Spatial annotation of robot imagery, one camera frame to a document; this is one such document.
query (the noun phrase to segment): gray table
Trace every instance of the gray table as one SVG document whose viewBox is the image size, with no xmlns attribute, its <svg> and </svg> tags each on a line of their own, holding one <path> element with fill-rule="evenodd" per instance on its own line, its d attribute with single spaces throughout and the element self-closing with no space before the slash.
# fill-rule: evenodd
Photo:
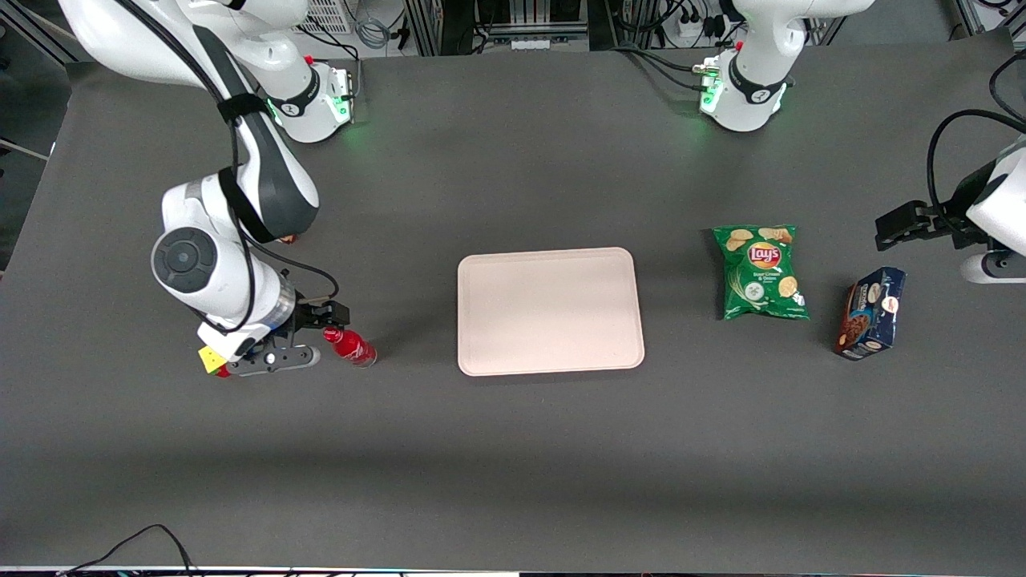
<svg viewBox="0 0 1026 577">
<path fill-rule="evenodd" d="M 747 136 L 620 54 L 369 62 L 358 123 L 294 147 L 323 207 L 286 249 L 383 358 L 227 382 L 147 264 L 160 194 L 224 165 L 226 130 L 199 90 L 79 71 L 0 283 L 0 560 L 161 522 L 203 565 L 1022 574 L 1023 290 L 962 281 L 945 240 L 872 241 L 1010 50 L 811 49 Z M 943 189 L 1013 138 L 953 127 Z M 815 320 L 717 320 L 702 229 L 781 222 Z M 640 368 L 460 373 L 462 258 L 607 245 L 636 260 Z M 897 349 L 836 357 L 844 287 L 883 264 L 909 272 Z"/>
</svg>

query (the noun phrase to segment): robotic arm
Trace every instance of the robotic arm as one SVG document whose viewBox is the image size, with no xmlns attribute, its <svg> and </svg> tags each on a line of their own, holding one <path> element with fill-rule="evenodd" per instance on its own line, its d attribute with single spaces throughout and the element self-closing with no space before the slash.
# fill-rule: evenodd
<svg viewBox="0 0 1026 577">
<path fill-rule="evenodd" d="M 235 3 L 241 6 L 229 7 Z M 278 32 L 306 18 L 306 0 L 179 0 L 179 5 L 194 25 L 213 32 L 245 65 L 292 140 L 322 141 L 352 119 L 349 74 L 309 62 Z"/>
<path fill-rule="evenodd" d="M 290 340 L 300 328 L 344 326 L 349 322 L 348 309 L 331 301 L 320 307 L 305 304 L 283 275 L 249 255 L 247 236 L 268 242 L 304 232 L 317 215 L 319 202 L 313 182 L 281 141 L 267 105 L 252 93 L 229 46 L 209 28 L 187 17 L 177 0 L 61 0 L 61 4 L 83 47 L 97 61 L 133 78 L 205 88 L 229 123 L 232 166 L 164 194 L 164 234 L 152 253 L 157 281 L 201 317 L 200 339 L 240 368 L 237 374 L 245 374 L 249 366 L 252 372 L 264 372 L 316 362 L 315 349 L 297 351 L 284 366 L 272 367 L 275 355 L 264 354 L 275 349 L 276 336 Z M 216 17 L 225 26 L 255 20 L 267 23 L 273 21 L 267 14 L 279 9 L 273 0 L 249 0 L 245 3 L 249 15 L 226 12 L 230 8 L 214 2 L 193 4 L 202 4 L 199 8 L 211 13 L 223 12 Z M 299 11 L 293 12 L 290 18 L 299 17 Z M 255 49 L 255 40 L 243 36 L 236 40 L 240 51 Z M 271 47 L 265 50 L 269 60 L 276 49 L 287 60 L 287 47 L 276 43 L 280 40 L 272 36 Z M 295 60 L 307 68 L 305 75 L 294 63 L 285 66 L 281 81 L 270 80 L 277 76 L 260 69 L 269 80 L 269 93 L 285 94 L 289 82 L 304 78 L 304 88 L 318 85 L 310 78 L 322 78 L 325 71 Z M 323 117 L 318 107 L 330 113 L 318 98 L 311 99 L 294 117 L 293 127 L 317 124 Z M 331 131 L 338 127 L 328 126 Z M 241 165 L 239 142 L 248 154 L 248 161 Z M 243 359 L 252 362 L 238 362 Z"/>
<path fill-rule="evenodd" d="M 876 247 L 951 236 L 956 249 L 987 251 L 962 263 L 962 276 L 981 284 L 1026 282 L 1026 137 L 965 177 L 938 205 L 912 200 L 876 220 Z"/>
<path fill-rule="evenodd" d="M 700 110 L 729 130 L 761 128 L 780 110 L 788 73 L 805 45 L 798 21 L 855 14 L 873 1 L 734 0 L 748 22 L 748 35 L 743 49 L 725 50 L 696 67 L 707 86 Z"/>
</svg>

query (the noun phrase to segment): blue box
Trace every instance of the blue box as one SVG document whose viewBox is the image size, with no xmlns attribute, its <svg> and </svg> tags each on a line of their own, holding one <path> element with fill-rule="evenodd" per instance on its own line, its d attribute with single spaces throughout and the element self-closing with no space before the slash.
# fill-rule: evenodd
<svg viewBox="0 0 1026 577">
<path fill-rule="evenodd" d="M 883 267 L 852 286 L 834 352 L 851 360 L 885 351 L 895 344 L 905 272 Z"/>
</svg>

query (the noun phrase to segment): electrical cable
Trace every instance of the electrical cable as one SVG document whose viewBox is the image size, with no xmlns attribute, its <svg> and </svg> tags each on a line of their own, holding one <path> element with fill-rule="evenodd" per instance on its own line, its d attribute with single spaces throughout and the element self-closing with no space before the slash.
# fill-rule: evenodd
<svg viewBox="0 0 1026 577">
<path fill-rule="evenodd" d="M 731 44 L 731 36 L 734 36 L 734 34 L 736 32 L 738 32 L 738 29 L 741 28 L 742 26 L 745 26 L 745 24 L 746 24 L 745 21 L 741 21 L 741 22 L 735 24 L 733 27 L 731 27 L 731 31 L 723 35 L 723 39 L 722 40 L 716 42 L 716 46 L 727 46 L 727 45 L 729 45 Z"/>
<path fill-rule="evenodd" d="M 966 109 L 960 110 L 951 114 L 947 118 L 941 121 L 934 131 L 933 138 L 930 140 L 930 148 L 926 149 L 926 193 L 930 195 L 930 203 L 937 213 L 938 218 L 948 227 L 952 232 L 961 231 L 961 228 L 956 228 L 951 219 L 944 213 L 941 202 L 937 197 L 937 182 L 936 176 L 934 175 L 934 162 L 937 156 L 937 145 L 941 141 L 941 134 L 944 130 L 951 125 L 952 122 L 959 118 L 966 116 L 976 116 L 980 118 L 988 118 L 994 122 L 1003 124 L 1010 128 L 1018 130 L 1020 133 L 1026 133 L 1026 122 L 1021 122 L 1014 118 L 1009 118 L 1008 116 L 1001 116 L 996 112 L 990 112 L 989 110 L 978 110 L 978 109 Z"/>
<path fill-rule="evenodd" d="M 962 23 L 958 23 L 958 24 L 954 25 L 953 27 L 951 27 L 951 34 L 948 34 L 948 42 L 950 42 L 951 39 L 955 37 L 955 33 L 958 32 L 958 29 L 961 28 L 961 27 L 963 27 L 963 26 L 965 26 L 965 25 L 963 25 Z"/>
<path fill-rule="evenodd" d="M 488 43 L 488 37 L 491 36 L 491 29 L 496 26 L 496 15 L 499 13 L 499 6 L 491 7 L 491 22 L 488 23 L 488 28 L 484 30 L 484 34 L 481 35 L 481 44 L 475 49 L 471 50 L 471 53 L 480 54 L 484 52 L 484 45 Z M 471 48 L 474 46 L 474 41 L 471 40 Z"/>
<path fill-rule="evenodd" d="M 171 538 L 171 541 L 174 541 L 174 546 L 177 547 L 177 549 L 179 549 L 179 556 L 182 557 L 182 565 L 185 566 L 186 575 L 192 575 L 193 571 L 192 571 L 192 569 L 190 569 L 190 567 L 196 567 L 196 565 L 193 564 L 192 560 L 189 557 L 189 552 L 186 551 L 186 548 L 182 544 L 182 541 L 180 541 L 179 538 L 175 537 L 173 533 L 171 533 L 170 529 L 168 529 L 167 527 L 163 526 L 163 525 L 161 525 L 159 523 L 155 523 L 153 525 L 148 525 L 148 526 L 144 527 L 143 529 L 140 529 L 139 531 L 136 531 L 135 533 L 133 533 L 130 537 L 122 539 L 120 542 L 118 542 L 117 545 L 114 545 L 113 547 L 111 547 L 111 550 L 107 551 L 107 553 L 104 556 L 102 556 L 100 559 L 92 560 L 90 562 L 83 563 L 82 565 L 76 566 L 76 567 L 74 567 L 72 569 L 69 569 L 68 571 L 58 571 L 57 574 L 56 574 L 57 577 L 64 577 L 66 575 L 71 575 L 72 573 L 74 573 L 76 571 L 81 571 L 82 569 L 85 569 L 86 567 L 92 567 L 94 565 L 98 565 L 101 563 L 104 563 L 105 561 L 107 561 L 108 557 L 110 557 L 111 555 L 113 555 L 114 553 L 116 553 L 118 551 L 118 549 L 120 549 L 123 545 L 131 542 L 133 539 L 135 539 L 136 537 L 139 537 L 140 535 L 146 533 L 147 531 L 149 531 L 151 529 L 160 529 L 161 531 L 163 531 L 164 533 L 166 533 L 168 537 Z"/>
<path fill-rule="evenodd" d="M 677 80 L 669 72 L 663 70 L 662 67 L 667 66 L 668 68 L 671 68 L 673 70 L 686 70 L 687 72 L 690 72 L 692 70 L 690 68 L 684 69 L 680 65 L 673 64 L 667 60 L 657 56 L 656 54 L 646 52 L 645 50 L 641 50 L 638 48 L 632 48 L 629 46 L 617 46 L 615 48 L 609 48 L 609 49 L 615 52 L 623 52 L 626 54 L 634 54 L 636 56 L 639 56 L 642 60 L 642 62 L 645 62 L 648 66 L 653 67 L 653 70 L 660 73 L 661 75 L 663 75 L 664 78 L 666 78 L 670 82 L 673 82 L 677 86 L 680 86 L 682 88 L 687 88 L 688 90 L 695 90 L 696 92 L 702 92 L 705 90 L 705 88 L 697 84 L 687 84 L 685 82 Z"/>
<path fill-rule="evenodd" d="M 185 46 L 183 46 L 182 43 L 179 42 L 177 38 L 175 38 L 170 32 L 167 31 L 167 29 L 165 29 L 163 26 L 160 25 L 160 23 L 154 20 L 153 16 L 151 16 L 146 11 L 142 10 L 142 8 L 136 6 L 134 3 L 128 0 L 116 0 L 116 2 L 126 11 L 128 11 L 128 13 L 133 15 L 135 20 L 137 20 L 143 26 L 148 28 L 150 32 L 154 34 L 154 36 L 159 38 L 168 48 L 171 49 L 172 52 L 174 52 L 175 55 L 179 56 L 180 60 L 182 60 L 183 63 L 185 63 L 186 67 L 188 67 L 189 70 L 191 70 L 193 74 L 196 75 L 196 78 L 199 79 L 199 81 L 206 88 L 207 92 L 210 93 L 210 97 L 213 98 L 214 102 L 216 102 L 218 104 L 225 102 L 224 97 L 221 94 L 221 91 L 219 90 L 218 86 L 213 83 L 213 80 L 210 79 L 209 76 L 207 76 L 203 68 L 199 65 L 198 62 L 196 62 L 196 60 L 192 56 L 192 54 L 189 53 L 189 51 L 185 48 Z M 238 134 L 235 131 L 234 123 L 229 125 L 229 130 L 231 132 L 231 139 L 232 139 L 232 175 L 234 176 L 238 169 L 238 164 L 239 164 Z M 248 271 L 248 279 L 249 279 L 249 298 L 246 306 L 246 314 L 245 316 L 243 316 L 242 321 L 237 326 L 226 330 L 211 322 L 210 319 L 208 319 L 205 314 L 186 305 L 186 308 L 191 310 L 193 314 L 195 314 L 205 324 L 209 325 L 211 329 L 214 329 L 215 331 L 219 331 L 225 335 L 238 332 L 246 324 L 246 322 L 249 321 L 249 317 L 250 315 L 252 315 L 252 309 L 254 306 L 254 300 L 255 300 L 254 293 L 256 292 L 256 282 L 255 282 L 255 275 L 253 274 L 252 270 L 252 262 L 248 258 L 249 252 L 246 248 L 245 240 L 242 239 L 242 227 L 241 225 L 239 225 L 238 218 L 235 216 L 234 210 L 232 210 L 231 208 L 229 208 L 229 216 L 233 220 L 236 232 L 239 233 L 239 242 L 242 243 L 242 252 L 244 255 L 246 255 L 246 268 Z"/>
<path fill-rule="evenodd" d="M 692 67 L 689 67 L 689 66 L 684 66 L 682 64 L 672 63 L 672 62 L 664 59 L 663 56 L 660 56 L 659 54 L 654 54 L 654 53 L 652 53 L 652 52 L 649 52 L 647 50 L 642 50 L 641 48 L 638 48 L 637 46 L 621 45 L 621 46 L 616 46 L 616 47 L 609 48 L 609 50 L 613 50 L 614 52 L 628 52 L 628 53 L 631 53 L 631 54 L 637 54 L 637 55 L 642 56 L 642 57 L 652 59 L 652 60 L 658 62 L 659 64 L 665 66 L 666 68 L 669 68 L 670 70 L 677 70 L 677 71 L 680 71 L 680 72 L 692 72 Z"/>
<path fill-rule="evenodd" d="M 327 44 L 328 46 L 334 46 L 337 48 L 342 48 L 343 50 L 346 50 L 346 53 L 348 53 L 350 56 L 353 57 L 354 61 L 356 61 L 356 89 L 353 90 L 353 98 L 360 95 L 360 90 L 363 89 L 363 61 L 360 60 L 360 51 L 356 48 L 356 46 L 353 46 L 352 44 L 343 44 L 342 42 L 340 42 L 339 39 L 336 38 L 330 32 L 328 32 L 327 29 L 324 28 L 324 25 L 322 25 L 320 22 L 318 21 L 313 21 L 313 22 L 317 26 L 317 28 L 321 30 L 321 32 L 326 34 L 327 37 L 332 40 L 332 42 L 328 42 L 323 38 L 319 38 L 310 31 L 305 30 L 302 26 L 300 27 L 300 32 L 306 34 L 307 36 L 313 38 L 318 42 Z"/>
<path fill-rule="evenodd" d="M 342 0 L 342 5 L 349 12 L 349 17 L 353 18 L 356 37 L 360 39 L 360 42 L 363 42 L 364 46 L 371 50 L 380 50 L 388 46 L 389 41 L 392 39 L 392 26 L 395 26 L 395 23 L 392 23 L 392 26 L 385 26 L 385 23 L 370 15 L 367 15 L 362 21 L 357 20 L 356 14 L 349 7 L 348 0 Z M 359 2 L 356 4 L 356 9 L 357 11 L 360 9 Z"/>
<path fill-rule="evenodd" d="M 238 178 L 239 171 L 239 136 L 235 131 L 235 123 L 229 124 L 229 130 L 232 132 L 232 178 Z M 206 314 L 200 312 L 189 305 L 186 307 L 196 315 L 204 324 L 213 329 L 214 331 L 221 333 L 222 335 L 231 335 L 232 333 L 238 333 L 249 322 L 249 318 L 253 314 L 253 307 L 256 306 L 256 274 L 253 271 L 253 261 L 249 253 L 249 245 L 246 242 L 248 235 L 242 230 L 242 225 L 239 224 L 239 218 L 235 214 L 235 210 L 231 205 L 228 206 L 228 217 L 231 219 L 232 224 L 235 226 L 235 232 L 239 235 L 239 243 L 242 244 L 242 258 L 246 261 L 246 276 L 249 280 L 249 291 L 246 298 L 246 312 L 242 315 L 242 320 L 238 324 L 231 329 L 225 329 L 216 322 L 210 320 Z"/>
<path fill-rule="evenodd" d="M 837 22 L 837 26 L 831 25 L 833 26 L 833 34 L 830 35 L 830 38 L 824 39 L 823 45 L 829 46 L 830 44 L 833 44 L 834 39 L 837 38 L 837 33 L 840 32 L 841 27 L 844 26 L 846 22 L 847 22 L 847 16 L 841 16 L 840 20 Z"/>
<path fill-rule="evenodd" d="M 633 32 L 635 34 L 644 34 L 647 32 L 653 32 L 657 28 L 663 26 L 663 23 L 669 20 L 674 12 L 676 12 L 683 6 L 683 0 L 668 0 L 667 4 L 668 7 L 666 11 L 663 12 L 663 14 L 660 15 L 658 18 L 656 18 L 655 22 L 644 25 L 642 24 L 633 25 L 628 22 L 624 22 L 624 20 L 621 18 L 619 14 L 613 14 L 613 23 L 616 24 L 618 27 L 628 32 Z"/>
<path fill-rule="evenodd" d="M 1008 113 L 1009 116 L 1015 118 L 1020 122 L 1026 122 L 1026 116 L 1020 114 L 1015 108 L 1012 107 L 1012 105 L 1005 102 L 1005 100 L 1001 98 L 999 93 L 997 93 L 997 79 L 1001 76 L 1001 74 L 1005 70 L 1009 69 L 1009 67 L 1011 67 L 1013 64 L 1023 59 L 1026 59 L 1026 49 L 1020 50 L 1015 54 L 1012 54 L 1012 57 L 1004 61 L 1004 63 L 1001 64 L 1001 66 L 997 67 L 997 70 L 995 70 L 994 73 L 990 75 L 990 80 L 987 82 L 987 88 L 990 90 L 990 97 L 994 99 L 994 102 L 997 103 L 997 106 L 1001 107 L 1001 110 Z"/>
<path fill-rule="evenodd" d="M 282 257 L 281 255 L 278 255 L 277 253 L 273 253 L 267 246 L 264 246 L 260 242 L 256 242 L 255 240 L 253 240 L 253 238 L 251 236 L 249 236 L 248 233 L 245 234 L 245 237 L 246 237 L 246 240 L 248 240 L 253 245 L 253 248 L 256 248 L 258 251 L 260 251 L 261 253 L 264 253 L 268 257 L 271 257 L 272 259 L 274 259 L 276 261 L 280 261 L 280 262 L 285 263 L 287 265 L 292 265 L 293 267 L 299 267 L 301 269 L 310 271 L 310 272 L 312 272 L 314 274 L 317 274 L 317 275 L 322 276 L 325 279 L 327 279 L 327 281 L 331 283 L 331 294 L 328 295 L 327 297 L 325 297 L 323 300 L 326 301 L 326 300 L 329 300 L 329 299 L 333 299 L 339 294 L 339 281 L 336 280 L 336 278 L 333 276 L 331 276 L 330 273 L 325 272 L 325 271 L 323 271 L 323 270 L 321 270 L 321 269 L 319 269 L 319 268 L 317 268 L 315 266 L 308 265 L 306 263 L 301 263 L 300 261 L 293 261 L 292 259 L 289 259 L 287 257 Z"/>
<path fill-rule="evenodd" d="M 388 29 L 392 30 L 393 28 L 395 28 L 395 25 L 399 24 L 399 18 L 401 18 L 404 15 L 406 15 L 406 10 L 399 12 L 399 15 L 396 16 L 394 21 L 392 21 L 392 24 L 388 25 Z"/>
</svg>

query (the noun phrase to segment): green chip bag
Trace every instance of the green chip bag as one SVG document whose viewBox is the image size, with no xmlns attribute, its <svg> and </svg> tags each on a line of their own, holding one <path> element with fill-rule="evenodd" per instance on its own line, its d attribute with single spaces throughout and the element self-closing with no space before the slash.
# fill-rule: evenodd
<svg viewBox="0 0 1026 577">
<path fill-rule="evenodd" d="M 723 252 L 726 298 L 723 319 L 749 312 L 808 318 L 791 268 L 793 226 L 734 226 L 712 230 Z"/>
</svg>

